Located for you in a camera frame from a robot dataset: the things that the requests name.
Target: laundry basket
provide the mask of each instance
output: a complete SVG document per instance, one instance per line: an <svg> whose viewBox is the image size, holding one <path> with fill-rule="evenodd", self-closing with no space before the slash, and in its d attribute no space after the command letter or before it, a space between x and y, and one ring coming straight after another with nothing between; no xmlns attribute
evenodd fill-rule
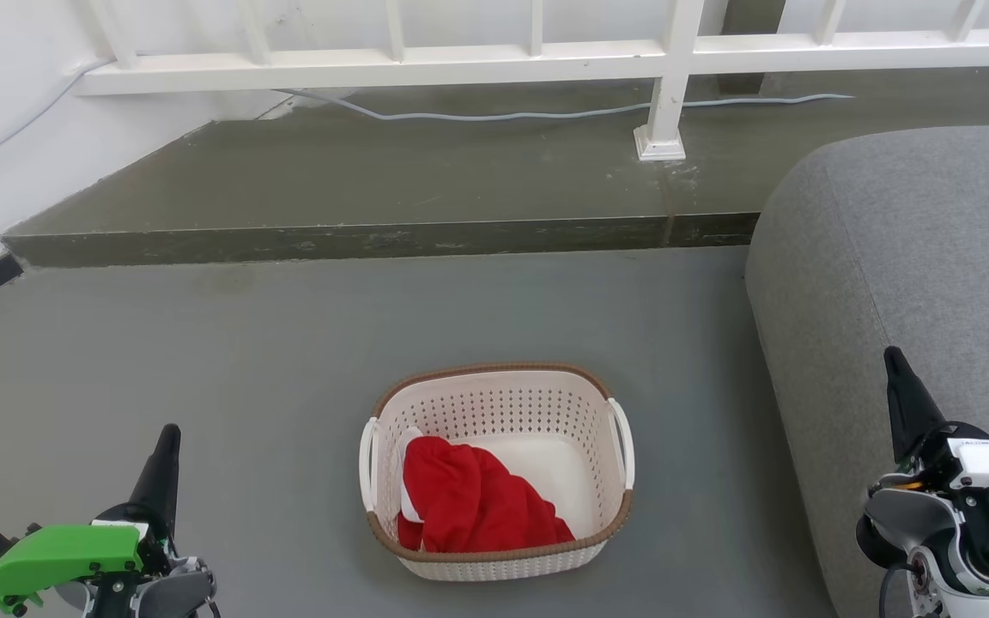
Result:
<svg viewBox="0 0 989 618"><path fill-rule="evenodd" d="M574 541L483 553L412 551L399 544L400 434L419 427L494 453L556 507ZM361 500L373 534L425 579L487 582L584 566L624 525L635 450L628 419L601 380L562 364L474 365L405 380L361 435Z"/></svg>

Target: gray floor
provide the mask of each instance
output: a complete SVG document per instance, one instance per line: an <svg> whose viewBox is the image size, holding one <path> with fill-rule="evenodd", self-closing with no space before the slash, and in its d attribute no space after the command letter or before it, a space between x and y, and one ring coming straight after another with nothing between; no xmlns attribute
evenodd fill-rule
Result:
<svg viewBox="0 0 989 618"><path fill-rule="evenodd" d="M832 617L743 286L745 247L43 270L0 289L0 530L124 500L185 431L179 546L224 615ZM589 367L636 439L590 566L439 584L361 513L385 388L468 361ZM67 615L59 602L38 615Z"/></svg>

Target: white cloth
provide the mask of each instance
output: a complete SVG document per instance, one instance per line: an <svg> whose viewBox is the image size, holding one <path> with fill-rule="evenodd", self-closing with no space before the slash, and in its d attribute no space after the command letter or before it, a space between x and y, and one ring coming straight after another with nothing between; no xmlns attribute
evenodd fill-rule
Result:
<svg viewBox="0 0 989 618"><path fill-rule="evenodd" d="M403 462L407 461L407 446L415 438L422 438L419 427L407 427L396 442L396 482L399 482L399 510L403 519L413 524L424 524L415 505L411 504L411 495L407 493L407 484L403 482Z"/></svg>

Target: brown basket rim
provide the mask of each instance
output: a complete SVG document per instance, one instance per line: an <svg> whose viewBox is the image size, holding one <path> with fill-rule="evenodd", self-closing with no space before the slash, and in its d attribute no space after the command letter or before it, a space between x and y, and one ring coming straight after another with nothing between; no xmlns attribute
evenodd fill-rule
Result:
<svg viewBox="0 0 989 618"><path fill-rule="evenodd" d="M608 388L605 387L605 384L602 383L596 375L593 375L587 371L587 369L575 367L574 365L566 363L480 363L475 365L464 365L464 367L440 369L440 371L427 372L402 380L402 382L396 384L396 386L393 386L391 390L387 392L387 395L384 395L380 399L380 403L377 403L376 411L373 412L373 417L380 418L381 412L384 412L384 407L387 406L392 397L395 397L401 390L404 390L404 388L407 388L413 384L428 382L431 379L444 379L445 377L455 377L468 374L519 371L557 371L576 374L589 380L589 382L601 392L602 397L605 399L610 399L612 397L611 392L609 392ZM624 489L624 495L621 497L621 507L616 510L616 516L613 518L611 523L609 523L609 525L605 525L605 527L600 532L596 533L596 535L585 537L585 539L567 541L566 543L542 545L542 547L538 548L522 548L522 550L514 551L475 553L431 553L409 550L399 544L399 542L395 539L392 539L391 536L388 536L387 531L385 531L384 527L380 525L380 519L376 516L376 512L372 512L372 510L370 510L370 512L365 513L365 516L368 519L369 528L373 529L373 536L376 536L376 540L380 541L380 544L384 545L388 551L392 552L396 556L399 556L400 559L409 560L410 562L458 564L465 562L506 562L506 560L543 558L543 556L546 555L555 555L558 553L584 550L584 548L592 548L593 545L604 543L605 541L611 539L611 537L613 537L613 535L615 535L616 532L623 527L625 521L628 520L628 513L631 512L631 510L632 489Z"/></svg>

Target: red towel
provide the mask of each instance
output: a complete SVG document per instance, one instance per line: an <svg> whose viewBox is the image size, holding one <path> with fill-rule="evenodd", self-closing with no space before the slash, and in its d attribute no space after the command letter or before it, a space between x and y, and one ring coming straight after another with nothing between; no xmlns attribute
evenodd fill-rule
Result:
<svg viewBox="0 0 989 618"><path fill-rule="evenodd" d="M556 507L495 455L443 438L415 438L403 484L423 524L397 517L399 542L428 552L519 550L573 541Z"/></svg>

